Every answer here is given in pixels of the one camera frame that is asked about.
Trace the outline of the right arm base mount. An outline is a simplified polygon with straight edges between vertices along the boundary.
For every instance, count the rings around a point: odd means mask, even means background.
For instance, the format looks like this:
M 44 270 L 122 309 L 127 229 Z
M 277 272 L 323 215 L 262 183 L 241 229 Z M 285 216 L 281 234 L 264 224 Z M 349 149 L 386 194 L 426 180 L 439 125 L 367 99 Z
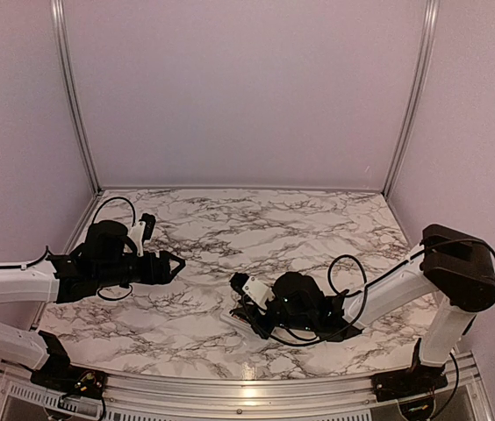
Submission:
M 433 392 L 448 386 L 443 367 L 408 367 L 371 376 L 378 402 Z

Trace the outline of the white remote control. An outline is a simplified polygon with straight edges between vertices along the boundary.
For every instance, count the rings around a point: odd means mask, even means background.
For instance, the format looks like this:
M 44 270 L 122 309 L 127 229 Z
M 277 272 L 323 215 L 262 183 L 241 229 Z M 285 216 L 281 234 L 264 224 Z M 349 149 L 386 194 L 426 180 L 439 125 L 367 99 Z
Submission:
M 242 318 L 238 318 L 228 312 L 223 312 L 220 314 L 220 320 L 245 337 L 257 338 L 257 334 L 251 324 Z

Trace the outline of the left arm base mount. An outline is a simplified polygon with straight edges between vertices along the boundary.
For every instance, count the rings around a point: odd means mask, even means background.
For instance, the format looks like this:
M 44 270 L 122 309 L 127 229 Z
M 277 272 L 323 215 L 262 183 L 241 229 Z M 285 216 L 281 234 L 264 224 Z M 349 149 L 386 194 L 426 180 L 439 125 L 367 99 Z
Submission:
M 31 374 L 31 382 L 68 396 L 83 396 L 90 399 L 103 397 L 107 374 L 101 370 L 69 366 L 63 371 L 37 370 Z

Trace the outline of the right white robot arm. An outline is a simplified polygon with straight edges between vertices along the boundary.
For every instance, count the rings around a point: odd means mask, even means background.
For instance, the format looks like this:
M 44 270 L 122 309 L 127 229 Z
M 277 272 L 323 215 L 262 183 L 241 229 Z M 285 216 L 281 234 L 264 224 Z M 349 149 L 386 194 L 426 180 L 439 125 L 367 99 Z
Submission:
M 222 319 L 260 339 L 309 347 L 352 339 L 392 311 L 440 292 L 433 322 L 401 375 L 402 386 L 419 393 L 443 370 L 476 315 L 495 304 L 495 250 L 482 239 L 432 224 L 395 267 L 374 280 L 364 276 L 362 282 L 358 291 L 335 289 L 326 295 L 312 277 L 299 272 L 287 272 L 272 285 L 236 273 L 230 287 L 238 301 Z

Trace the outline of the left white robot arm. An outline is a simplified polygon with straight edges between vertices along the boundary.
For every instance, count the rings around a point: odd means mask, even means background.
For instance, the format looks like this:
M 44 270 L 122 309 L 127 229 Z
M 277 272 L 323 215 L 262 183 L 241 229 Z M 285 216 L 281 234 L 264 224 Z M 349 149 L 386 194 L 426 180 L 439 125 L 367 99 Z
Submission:
M 33 262 L 0 265 L 0 303 L 75 303 L 110 287 L 171 283 L 186 263 L 167 251 L 144 250 L 154 225 L 149 215 L 130 228 L 102 220 L 90 225 L 84 242 L 69 254 L 45 252 Z M 0 322 L 0 360 L 42 369 L 59 390 L 77 383 L 77 371 L 53 334 Z

